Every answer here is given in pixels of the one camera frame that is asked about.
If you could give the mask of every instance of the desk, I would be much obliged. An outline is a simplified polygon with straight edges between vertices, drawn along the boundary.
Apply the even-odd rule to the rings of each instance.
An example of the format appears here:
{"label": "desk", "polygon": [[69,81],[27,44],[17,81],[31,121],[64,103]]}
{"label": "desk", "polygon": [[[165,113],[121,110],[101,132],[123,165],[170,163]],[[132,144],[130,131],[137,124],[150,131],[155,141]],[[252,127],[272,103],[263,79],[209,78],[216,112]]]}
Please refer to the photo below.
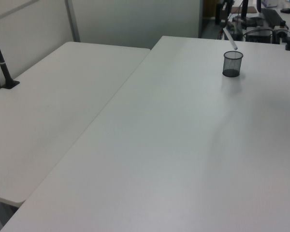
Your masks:
{"label": "desk", "polygon": [[290,232],[290,52],[237,45],[162,37],[2,232]]}
{"label": "desk", "polygon": [[148,54],[66,43],[0,90],[0,201],[20,206]]}

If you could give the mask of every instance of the mesh pencil cup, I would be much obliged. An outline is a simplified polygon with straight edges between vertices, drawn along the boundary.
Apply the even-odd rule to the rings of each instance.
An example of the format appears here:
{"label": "mesh pencil cup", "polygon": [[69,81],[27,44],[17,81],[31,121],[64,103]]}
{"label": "mesh pencil cup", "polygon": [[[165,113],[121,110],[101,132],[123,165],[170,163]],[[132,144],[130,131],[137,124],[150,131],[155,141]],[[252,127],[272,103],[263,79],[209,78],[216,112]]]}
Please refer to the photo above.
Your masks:
{"label": "mesh pencil cup", "polygon": [[243,54],[236,51],[230,51],[223,54],[223,72],[222,74],[227,77],[236,77],[240,74],[241,63]]}

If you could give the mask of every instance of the table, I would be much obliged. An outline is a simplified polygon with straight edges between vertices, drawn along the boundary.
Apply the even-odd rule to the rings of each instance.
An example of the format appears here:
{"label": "table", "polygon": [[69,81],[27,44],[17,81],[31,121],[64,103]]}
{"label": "table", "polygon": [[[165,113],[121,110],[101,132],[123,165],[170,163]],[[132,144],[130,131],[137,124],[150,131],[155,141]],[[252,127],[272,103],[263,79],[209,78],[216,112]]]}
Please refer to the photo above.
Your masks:
{"label": "table", "polygon": [[2,232],[290,232],[290,52],[237,45],[162,37]]}
{"label": "table", "polygon": [[0,90],[0,201],[20,206],[149,49],[66,43]]}

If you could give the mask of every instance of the floor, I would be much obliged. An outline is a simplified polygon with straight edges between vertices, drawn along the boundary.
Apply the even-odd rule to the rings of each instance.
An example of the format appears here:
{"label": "floor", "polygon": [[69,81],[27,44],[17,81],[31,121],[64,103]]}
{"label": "floor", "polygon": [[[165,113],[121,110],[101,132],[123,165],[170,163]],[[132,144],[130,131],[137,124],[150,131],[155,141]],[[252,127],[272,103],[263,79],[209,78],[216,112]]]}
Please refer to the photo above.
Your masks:
{"label": "floor", "polygon": [[203,19],[201,38],[216,40],[220,30],[221,27],[215,25],[214,19]]}

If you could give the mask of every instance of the keyboard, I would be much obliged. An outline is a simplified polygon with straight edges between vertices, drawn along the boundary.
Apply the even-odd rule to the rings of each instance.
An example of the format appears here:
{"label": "keyboard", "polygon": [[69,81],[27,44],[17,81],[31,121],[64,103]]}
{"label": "keyboard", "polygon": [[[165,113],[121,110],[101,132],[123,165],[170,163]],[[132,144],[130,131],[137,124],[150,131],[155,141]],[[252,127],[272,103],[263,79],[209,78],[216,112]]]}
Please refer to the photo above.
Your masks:
{"label": "keyboard", "polygon": [[283,21],[283,19],[279,16],[276,10],[263,8],[262,13],[264,14],[265,20],[271,28],[274,28],[275,26],[280,26],[280,22]]}

